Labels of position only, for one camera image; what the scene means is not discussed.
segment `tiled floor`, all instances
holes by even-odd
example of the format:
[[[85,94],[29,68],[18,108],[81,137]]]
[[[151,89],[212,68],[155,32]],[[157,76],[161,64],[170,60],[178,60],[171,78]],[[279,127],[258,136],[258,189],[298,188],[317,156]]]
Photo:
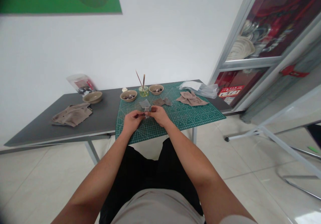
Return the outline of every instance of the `tiled floor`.
[[[289,186],[278,175],[309,175],[277,144],[264,136],[224,141],[253,125],[238,116],[198,127],[197,146],[258,223],[321,223],[321,201]],[[184,130],[191,137],[191,130]],[[157,159],[167,136],[133,144],[147,158]],[[281,134],[297,147],[314,145],[305,129]],[[100,157],[115,138],[95,141]],[[321,168],[321,162],[313,161]],[[5,223],[50,223],[94,167],[84,143],[0,155],[0,210]],[[321,196],[321,180],[292,182]]]

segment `beige shirt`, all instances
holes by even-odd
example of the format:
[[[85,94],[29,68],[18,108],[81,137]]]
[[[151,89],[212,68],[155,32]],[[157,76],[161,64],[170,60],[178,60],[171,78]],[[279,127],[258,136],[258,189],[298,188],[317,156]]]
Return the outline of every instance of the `beige shirt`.
[[[184,223],[203,224],[205,218],[177,191],[145,189],[136,193],[119,210],[111,224]],[[220,224],[255,224],[243,216],[228,216]]]

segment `ceramic bowl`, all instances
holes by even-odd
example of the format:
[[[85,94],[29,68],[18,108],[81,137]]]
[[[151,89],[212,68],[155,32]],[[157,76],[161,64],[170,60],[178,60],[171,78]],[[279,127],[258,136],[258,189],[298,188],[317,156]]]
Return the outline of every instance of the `ceramic bowl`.
[[[132,99],[129,99],[129,100],[124,100],[124,99],[123,99],[123,97],[125,97],[125,96],[128,97],[129,95],[135,95],[135,97],[132,98]],[[127,91],[125,91],[124,93],[122,93],[122,94],[120,95],[120,98],[121,98],[123,101],[132,102],[132,101],[134,101],[134,100],[137,98],[137,92],[136,92],[135,90],[127,90]]]
[[[153,92],[156,89],[162,89],[160,92]],[[149,91],[153,94],[153,95],[160,95],[163,91],[164,91],[164,86],[163,85],[151,85],[149,87]]]
[[[103,93],[100,91],[91,92],[83,97],[83,101],[96,104],[103,99]]]

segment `red label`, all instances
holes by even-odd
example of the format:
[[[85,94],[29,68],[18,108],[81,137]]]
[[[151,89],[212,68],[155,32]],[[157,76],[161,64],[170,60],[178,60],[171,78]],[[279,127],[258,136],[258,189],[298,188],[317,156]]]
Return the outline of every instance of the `red label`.
[[[245,85],[223,88],[219,93],[218,97],[225,98],[225,97],[236,96],[244,88],[244,86]]]
[[[90,80],[87,80],[87,84],[92,90],[95,90]]]

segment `hand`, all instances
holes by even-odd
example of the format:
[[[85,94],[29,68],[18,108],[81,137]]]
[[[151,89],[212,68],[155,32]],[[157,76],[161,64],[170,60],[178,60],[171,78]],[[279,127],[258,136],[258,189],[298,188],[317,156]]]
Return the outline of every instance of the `hand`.
[[[171,120],[166,114],[166,111],[161,106],[153,105],[150,112],[145,112],[145,115],[153,117],[161,127],[166,127]]]
[[[139,123],[145,119],[144,112],[134,110],[125,115],[124,127],[122,133],[132,135],[138,128]]]

